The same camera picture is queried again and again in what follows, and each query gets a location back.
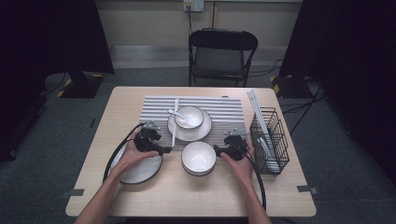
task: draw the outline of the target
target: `black wire basket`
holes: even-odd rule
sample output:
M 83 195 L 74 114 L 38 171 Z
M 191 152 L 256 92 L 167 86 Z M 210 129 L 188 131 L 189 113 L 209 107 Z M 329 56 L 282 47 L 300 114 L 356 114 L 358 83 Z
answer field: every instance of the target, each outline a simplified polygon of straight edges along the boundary
M 282 121 L 274 108 L 261 107 L 261 112 L 268 132 L 263 131 L 256 115 L 250 124 L 255 163 L 262 175 L 280 175 L 290 161 Z

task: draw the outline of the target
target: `chair seat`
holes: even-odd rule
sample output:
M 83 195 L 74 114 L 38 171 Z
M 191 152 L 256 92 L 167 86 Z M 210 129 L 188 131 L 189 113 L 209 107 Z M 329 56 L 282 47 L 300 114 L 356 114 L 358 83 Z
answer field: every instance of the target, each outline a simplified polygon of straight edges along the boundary
M 196 48 L 192 72 L 196 76 L 243 77 L 244 52 L 231 49 Z

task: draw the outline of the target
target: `hand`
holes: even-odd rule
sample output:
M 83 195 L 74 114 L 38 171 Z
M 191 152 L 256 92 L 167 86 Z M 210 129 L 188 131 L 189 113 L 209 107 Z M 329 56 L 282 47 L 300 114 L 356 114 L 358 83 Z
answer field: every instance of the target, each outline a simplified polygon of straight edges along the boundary
M 138 132 L 133 132 L 131 134 L 129 141 L 126 144 L 125 150 L 123 151 L 122 156 L 117 163 L 117 165 L 120 165 L 123 172 L 131 169 L 143 159 L 158 156 L 158 151 L 141 152 L 137 150 L 136 146 L 134 145 L 134 138 L 137 134 Z
M 253 157 L 254 147 L 249 141 L 247 141 L 247 151 L 247 155 L 251 155 Z M 233 174 L 235 175 L 236 179 L 240 181 L 240 183 L 251 182 L 251 173 L 253 172 L 253 167 L 246 157 L 240 161 L 234 161 L 229 155 L 227 155 L 227 153 L 222 152 L 220 156 L 229 163 L 231 169 L 233 170 Z

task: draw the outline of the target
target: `human arm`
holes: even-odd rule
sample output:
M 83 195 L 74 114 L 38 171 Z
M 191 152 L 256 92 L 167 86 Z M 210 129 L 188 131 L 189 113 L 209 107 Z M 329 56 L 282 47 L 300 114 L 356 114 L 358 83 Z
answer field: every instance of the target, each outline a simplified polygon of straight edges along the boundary
M 158 155 L 157 151 L 140 152 L 137 150 L 132 140 L 135 136 L 136 133 L 131 135 L 119 162 L 111 169 L 107 179 L 79 214 L 75 223 L 105 223 L 114 193 L 123 174 L 143 159 Z
M 250 142 L 247 142 L 247 149 L 249 155 L 253 156 L 254 148 Z M 234 161 L 224 152 L 221 153 L 220 156 L 229 163 L 231 169 L 233 170 L 234 176 L 238 180 L 247 208 L 248 222 L 250 224 L 271 223 L 271 219 L 268 217 L 266 211 L 262 207 L 262 203 L 260 202 L 256 194 L 256 190 L 253 187 L 253 182 L 251 180 L 253 168 L 250 161 L 247 158 L 244 158 L 241 161 Z

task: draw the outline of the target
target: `striped placemat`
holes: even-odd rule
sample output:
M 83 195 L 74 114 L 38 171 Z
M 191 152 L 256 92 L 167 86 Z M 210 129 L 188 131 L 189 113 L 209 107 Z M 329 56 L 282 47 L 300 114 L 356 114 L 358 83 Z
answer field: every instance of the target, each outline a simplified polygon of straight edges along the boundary
M 140 122 L 154 120 L 160 127 L 162 136 L 158 144 L 162 147 L 172 145 L 172 134 L 168 130 L 168 109 L 174 109 L 175 100 L 178 98 L 178 108 L 183 106 L 197 106 L 209 114 L 212 119 L 212 129 L 209 134 L 198 140 L 210 146 L 224 146 L 224 132 L 233 129 L 246 129 L 241 100 L 230 97 L 198 97 L 198 96 L 161 96 L 147 95 L 143 103 Z M 182 150 L 190 142 L 176 139 L 173 150 Z

